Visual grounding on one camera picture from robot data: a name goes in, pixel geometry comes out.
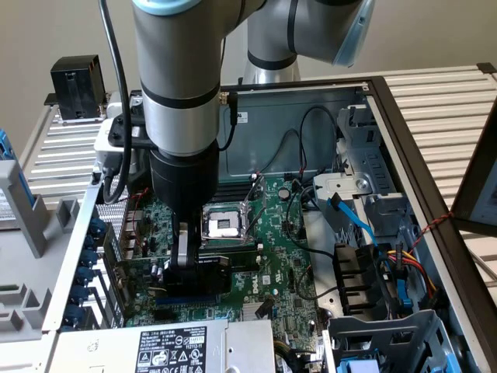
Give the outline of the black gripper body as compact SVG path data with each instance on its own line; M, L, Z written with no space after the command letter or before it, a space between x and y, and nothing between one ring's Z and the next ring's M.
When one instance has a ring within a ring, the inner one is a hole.
M216 141L202 152L187 157L152 150L149 161L155 196L179 221L192 219L217 192L219 147Z

